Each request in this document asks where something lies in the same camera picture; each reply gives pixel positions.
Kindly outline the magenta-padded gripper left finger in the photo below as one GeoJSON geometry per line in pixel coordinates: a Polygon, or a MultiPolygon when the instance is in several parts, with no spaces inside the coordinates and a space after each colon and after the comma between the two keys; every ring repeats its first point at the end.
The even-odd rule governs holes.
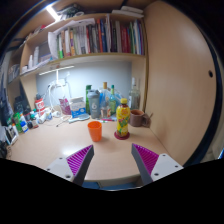
{"type": "Polygon", "coordinates": [[[94,146],[89,145],[66,158],[56,159],[46,168],[46,171],[82,186],[93,156],[94,146]]]}

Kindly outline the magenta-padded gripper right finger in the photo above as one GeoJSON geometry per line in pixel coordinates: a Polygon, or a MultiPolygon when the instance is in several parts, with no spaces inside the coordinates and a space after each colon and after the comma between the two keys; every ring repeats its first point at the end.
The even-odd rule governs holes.
{"type": "Polygon", "coordinates": [[[137,144],[132,144],[131,153],[139,169],[143,185],[150,184],[182,169],[182,166],[166,153],[158,155],[137,144]]]}

